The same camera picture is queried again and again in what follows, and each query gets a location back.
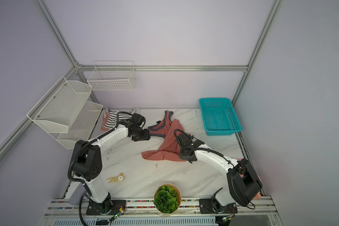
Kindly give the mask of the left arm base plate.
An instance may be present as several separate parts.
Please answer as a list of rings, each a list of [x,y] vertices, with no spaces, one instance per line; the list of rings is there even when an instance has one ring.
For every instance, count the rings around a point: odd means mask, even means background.
[[[104,204],[98,204],[90,200],[86,211],[86,215],[114,216],[120,211],[120,208],[125,209],[126,204],[127,204],[126,200],[111,200],[109,202],[105,202]]]

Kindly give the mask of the black white striped tank top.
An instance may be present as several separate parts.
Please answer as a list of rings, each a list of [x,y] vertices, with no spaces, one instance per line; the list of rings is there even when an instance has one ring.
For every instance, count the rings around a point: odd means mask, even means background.
[[[119,113],[119,111],[114,111],[109,108],[106,108],[105,111],[109,113],[107,127],[110,130],[117,125],[117,122],[130,119],[134,113],[138,112],[138,108],[133,108],[129,111],[125,111],[125,113]]]

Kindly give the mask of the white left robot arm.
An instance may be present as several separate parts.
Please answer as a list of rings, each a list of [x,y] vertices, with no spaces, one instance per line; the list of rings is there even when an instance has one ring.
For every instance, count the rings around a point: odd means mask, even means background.
[[[102,153],[126,137],[135,142],[150,139],[149,130],[144,129],[146,119],[142,115],[118,112],[115,119],[115,126],[105,133],[91,140],[77,141],[69,163],[68,179],[79,182],[85,189],[79,198],[79,217],[84,226],[87,225],[82,217],[84,197],[89,199],[89,207],[95,208],[100,215],[116,209],[101,178]]]

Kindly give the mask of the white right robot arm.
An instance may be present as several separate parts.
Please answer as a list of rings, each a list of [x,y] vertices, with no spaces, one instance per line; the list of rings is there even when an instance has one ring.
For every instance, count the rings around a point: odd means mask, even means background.
[[[249,205],[260,193],[263,185],[248,160],[225,156],[180,129],[174,130],[174,137],[180,147],[181,160],[190,163],[204,162],[226,176],[228,188],[220,188],[210,199],[207,199],[211,207],[210,212],[224,213],[237,204],[251,210],[255,209]]]

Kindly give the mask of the dark red tank top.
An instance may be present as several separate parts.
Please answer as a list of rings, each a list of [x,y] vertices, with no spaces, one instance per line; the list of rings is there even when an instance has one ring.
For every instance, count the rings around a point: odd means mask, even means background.
[[[142,158],[149,161],[172,161],[184,162],[181,160],[180,146],[176,141],[174,130],[183,131],[184,128],[179,120],[172,119],[172,111],[165,111],[164,119],[158,121],[156,125],[148,127],[150,137],[161,137],[164,139],[163,143],[157,150],[143,152]]]

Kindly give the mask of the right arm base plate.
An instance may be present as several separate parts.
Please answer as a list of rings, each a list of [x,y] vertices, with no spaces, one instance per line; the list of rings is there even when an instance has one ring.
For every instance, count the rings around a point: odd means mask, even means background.
[[[201,214],[237,214],[238,209],[235,203],[230,203],[226,206],[221,205],[216,199],[200,199]]]

